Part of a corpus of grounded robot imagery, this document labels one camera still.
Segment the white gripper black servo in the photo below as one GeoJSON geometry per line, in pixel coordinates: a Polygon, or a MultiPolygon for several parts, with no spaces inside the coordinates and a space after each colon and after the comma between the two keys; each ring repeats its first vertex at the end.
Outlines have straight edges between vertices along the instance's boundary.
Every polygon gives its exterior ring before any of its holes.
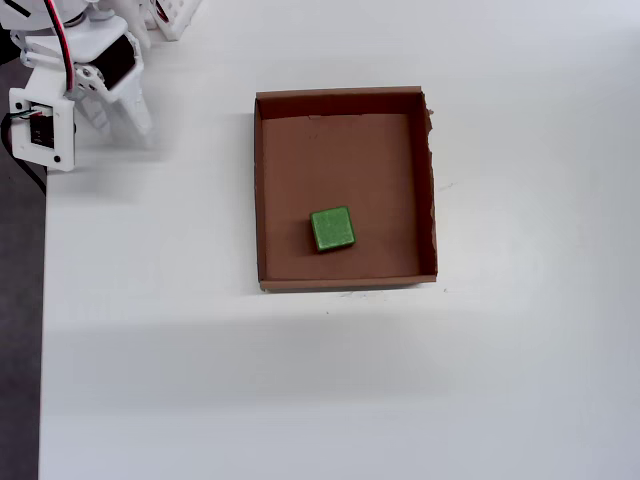
{"type": "MultiPolygon", "coordinates": [[[[75,73],[71,99],[76,110],[97,132],[110,134],[103,95],[118,95],[122,134],[131,143],[147,147],[152,120],[142,90],[142,53],[125,19],[80,17],[64,33],[75,73]]],[[[64,50],[52,26],[31,32],[13,30],[12,41],[20,47],[25,65],[65,70],[64,50]]]]}

